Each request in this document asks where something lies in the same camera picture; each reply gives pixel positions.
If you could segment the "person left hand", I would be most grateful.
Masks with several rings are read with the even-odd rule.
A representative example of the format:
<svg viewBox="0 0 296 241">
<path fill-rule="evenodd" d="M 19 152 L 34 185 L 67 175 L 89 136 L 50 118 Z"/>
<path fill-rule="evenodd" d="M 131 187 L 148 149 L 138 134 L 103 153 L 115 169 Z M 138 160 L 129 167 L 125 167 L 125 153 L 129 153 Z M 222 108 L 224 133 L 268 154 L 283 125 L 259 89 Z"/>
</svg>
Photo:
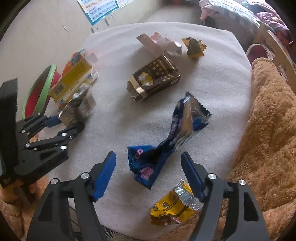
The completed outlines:
<svg viewBox="0 0 296 241">
<path fill-rule="evenodd" d="M 18 189 L 22 186 L 23 181 L 17 179 L 14 183 L 9 184 L 6 188 L 1 187 L 0 198 L 3 202 L 14 204 L 20 197 Z"/>
</svg>

